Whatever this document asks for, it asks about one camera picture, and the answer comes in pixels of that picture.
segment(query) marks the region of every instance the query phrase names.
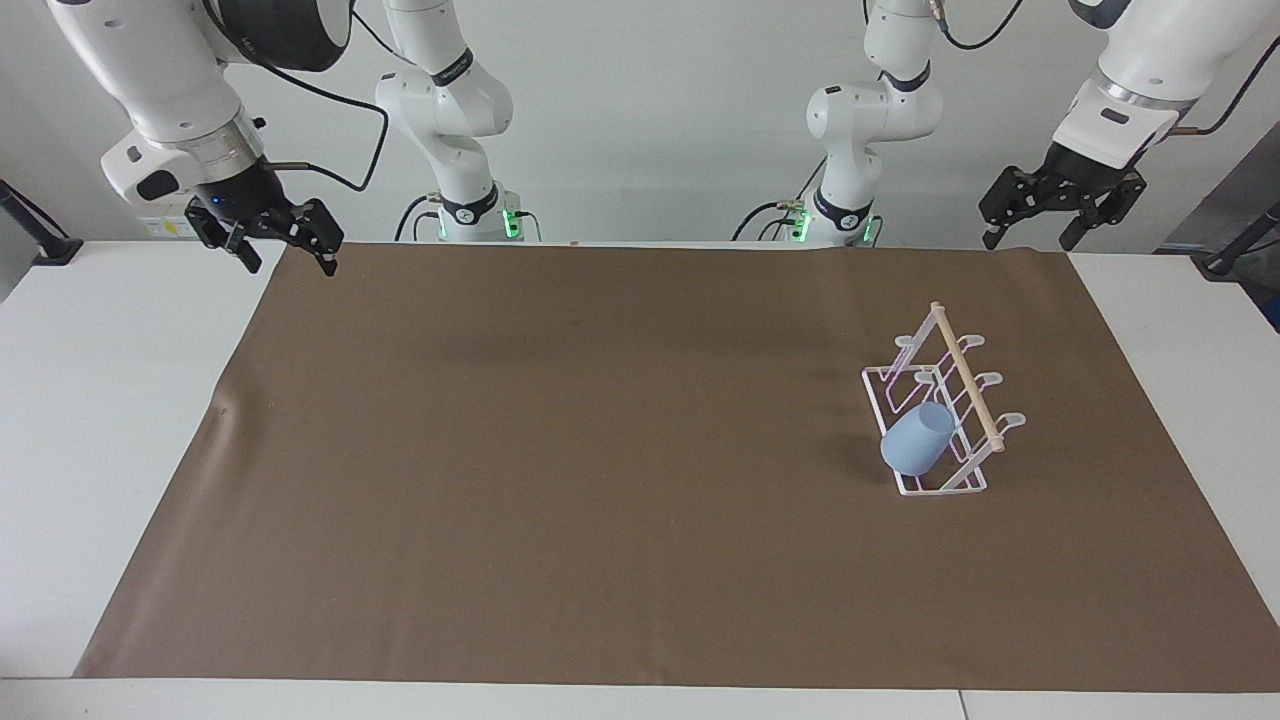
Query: light blue mug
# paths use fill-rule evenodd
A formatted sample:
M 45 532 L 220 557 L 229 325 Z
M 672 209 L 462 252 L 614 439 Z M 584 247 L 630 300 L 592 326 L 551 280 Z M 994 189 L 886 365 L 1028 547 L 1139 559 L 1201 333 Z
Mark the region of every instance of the light blue mug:
M 942 457 L 955 432 L 955 418 L 946 405 L 922 402 L 884 433 L 881 457 L 904 475 L 920 477 Z

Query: wooden dowel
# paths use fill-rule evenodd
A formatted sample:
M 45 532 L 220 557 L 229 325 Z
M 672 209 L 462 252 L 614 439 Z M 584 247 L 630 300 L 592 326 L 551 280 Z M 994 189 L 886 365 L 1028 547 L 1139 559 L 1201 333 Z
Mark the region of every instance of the wooden dowel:
M 938 329 L 942 331 L 942 340 L 947 343 L 947 351 L 951 352 L 951 356 L 956 361 L 956 370 L 960 372 L 960 379 L 964 380 L 964 391 L 969 393 L 969 401 L 973 402 L 973 409 L 978 413 L 978 420 L 982 421 L 982 432 L 987 434 L 991 451 L 1004 452 L 1005 438 L 1000 437 L 1000 430 L 996 429 L 996 420 L 991 416 L 987 401 L 982 398 L 982 391 L 978 389 L 978 380 L 973 379 L 973 370 L 969 369 L 969 361 L 965 360 L 964 352 L 960 350 L 960 341 L 956 340 L 956 333 L 951 329 L 951 322 L 947 320 L 947 309 L 941 302 L 934 302 L 931 307 L 933 316 L 938 320 Z

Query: white wall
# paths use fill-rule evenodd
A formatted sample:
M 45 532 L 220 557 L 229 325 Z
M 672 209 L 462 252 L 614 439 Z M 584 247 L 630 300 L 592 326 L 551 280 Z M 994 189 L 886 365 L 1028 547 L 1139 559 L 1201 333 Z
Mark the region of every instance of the white wall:
M 954 1 L 954 32 L 984 36 L 1010 1 Z M 385 32 L 378 0 L 357 8 Z M 477 58 L 516 99 L 511 131 L 485 142 L 494 172 L 561 241 L 726 240 L 750 208 L 794 195 L 822 156 L 804 124 L 810 92 L 874 73 L 861 54 L 856 0 L 458 0 L 458 14 Z M 369 100 L 398 61 L 355 32 L 338 67 L 311 79 Z M 1217 115 L 1277 32 L 1280 17 L 1272 17 L 1192 122 Z M 947 99 L 942 127 L 879 150 L 882 243 L 978 247 L 977 200 L 1006 164 L 1039 165 L 1103 41 L 1065 0 L 1027 3 L 983 51 L 940 40 L 933 77 Z M 74 58 L 44 0 L 5 1 L 0 54 L 0 174 L 73 233 L 140 236 L 136 213 L 97 169 L 97 156 L 127 129 L 123 113 Z M 264 137 L 274 160 L 362 174 L 375 115 L 256 68 L 232 68 L 228 77 L 250 111 L 270 120 Z M 1152 151 L 1140 168 L 1151 192 L 1124 225 L 1097 231 L 1082 249 L 1155 249 L 1277 117 L 1280 70 L 1271 68 L 1217 136 Z M 426 163 L 397 136 L 364 195 L 298 174 L 287 186 L 296 201 L 324 197 L 357 240 L 387 240 L 404 204 L 434 188 Z M 1007 242 L 1053 247 L 1066 220 L 1024 223 Z

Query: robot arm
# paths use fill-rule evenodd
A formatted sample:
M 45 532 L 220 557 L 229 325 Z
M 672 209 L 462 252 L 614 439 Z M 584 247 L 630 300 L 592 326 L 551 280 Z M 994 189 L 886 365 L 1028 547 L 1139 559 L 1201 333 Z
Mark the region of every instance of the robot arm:
M 1107 33 L 1107 49 L 1053 133 L 1034 173 L 1009 167 L 979 202 L 996 247 L 1019 220 L 1047 210 L 1076 217 L 1060 237 L 1071 250 L 1085 232 L 1119 224 L 1146 190 L 1135 165 L 1204 94 L 1222 61 L 1276 0 L 1070 0 Z
M 881 161 L 873 142 L 931 135 L 942 94 L 928 83 L 929 46 L 938 28 L 928 0 L 876 0 L 863 49 L 881 68 L 876 82 L 832 85 L 809 101 L 809 132 L 827 149 L 827 169 L 805 196 L 797 237 L 849 245 L 870 217 Z
M 494 182 L 474 138 L 511 126 L 507 87 L 475 59 L 462 38 L 453 0 L 384 0 L 392 33 L 415 69 L 383 76 L 375 94 L 392 124 L 425 155 L 449 240 L 520 238 L 520 197 Z
M 223 28 L 276 67 L 323 70 L 346 49 L 349 0 L 220 0 L 216 8 L 191 0 L 46 1 L 133 124 L 102 156 L 122 197 L 141 204 L 193 190 L 187 215 L 205 245 L 256 272 L 261 260 L 244 238 L 279 238 L 333 274 L 342 229 L 320 200 L 285 199 L 266 164 L 259 122 L 223 77 L 227 63 L 244 61 Z

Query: brown mat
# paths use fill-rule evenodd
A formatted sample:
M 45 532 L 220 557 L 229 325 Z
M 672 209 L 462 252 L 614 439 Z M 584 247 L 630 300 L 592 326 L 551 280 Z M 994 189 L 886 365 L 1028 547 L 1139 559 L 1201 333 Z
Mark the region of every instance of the brown mat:
M 934 299 L 1030 424 L 902 498 L 858 373 Z M 1280 630 L 1061 255 L 353 245 L 77 675 L 1276 692 Z

